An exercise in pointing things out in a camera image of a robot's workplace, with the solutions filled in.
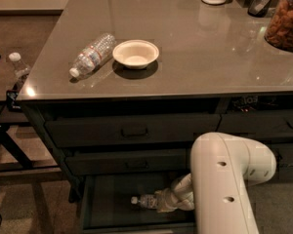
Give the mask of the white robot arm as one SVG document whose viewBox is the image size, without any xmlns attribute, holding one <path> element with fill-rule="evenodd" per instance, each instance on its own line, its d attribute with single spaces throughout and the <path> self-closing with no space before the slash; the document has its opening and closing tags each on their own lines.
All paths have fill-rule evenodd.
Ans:
<svg viewBox="0 0 293 234">
<path fill-rule="evenodd" d="M 275 170 L 261 142 L 204 134 L 191 148 L 190 173 L 155 193 L 157 210 L 194 210 L 197 234 L 259 234 L 246 187 L 270 180 Z"/>
</svg>

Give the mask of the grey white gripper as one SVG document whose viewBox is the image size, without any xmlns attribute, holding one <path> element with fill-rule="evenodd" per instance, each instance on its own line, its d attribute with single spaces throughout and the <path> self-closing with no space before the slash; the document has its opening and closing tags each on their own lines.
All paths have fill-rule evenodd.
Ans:
<svg viewBox="0 0 293 234">
<path fill-rule="evenodd" d="M 172 192 L 170 188 L 155 191 L 158 200 L 164 199 L 164 205 L 158 205 L 158 213 L 171 213 L 176 209 L 182 210 L 184 203 Z"/>
</svg>

